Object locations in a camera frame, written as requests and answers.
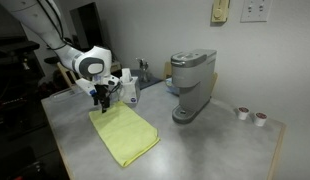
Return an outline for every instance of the wall switch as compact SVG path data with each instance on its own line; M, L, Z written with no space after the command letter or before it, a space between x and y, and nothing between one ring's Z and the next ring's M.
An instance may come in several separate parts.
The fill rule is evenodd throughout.
M245 0L241 22L266 22L272 0Z
M212 22L226 22L228 17L229 0L214 0Z

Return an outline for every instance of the microfiber towel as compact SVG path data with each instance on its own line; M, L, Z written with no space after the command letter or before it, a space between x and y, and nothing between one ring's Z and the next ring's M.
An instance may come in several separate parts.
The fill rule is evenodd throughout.
M105 113L91 111L90 119L114 159L126 167L158 141L157 129L119 101Z

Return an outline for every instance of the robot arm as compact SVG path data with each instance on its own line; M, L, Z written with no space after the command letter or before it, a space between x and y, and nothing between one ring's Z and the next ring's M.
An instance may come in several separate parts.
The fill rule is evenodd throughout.
M101 86L118 86L119 79L110 73L112 55L109 50L94 46L88 52L81 52L64 41L61 15L53 0L0 0L0 4L54 50L64 67L93 77L92 81L80 79L76 84L94 97L95 104L96 98L102 103L109 97Z

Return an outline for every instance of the single-serve coffee machine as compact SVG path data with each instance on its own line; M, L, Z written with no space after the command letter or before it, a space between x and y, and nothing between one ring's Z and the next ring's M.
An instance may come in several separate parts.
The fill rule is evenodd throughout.
M173 120L187 124L194 120L209 102L213 86L215 50L196 49L171 57L172 82L179 88L179 105Z

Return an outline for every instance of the gray countertop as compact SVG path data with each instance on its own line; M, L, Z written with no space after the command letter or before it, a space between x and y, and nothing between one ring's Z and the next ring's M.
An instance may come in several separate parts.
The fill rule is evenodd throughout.
M159 131L161 141L126 168L120 167L92 125L96 110L84 93L42 100L71 179L265 180L284 125L238 120L233 107L212 99L188 125L172 120L178 97L158 83L141 91L133 110Z

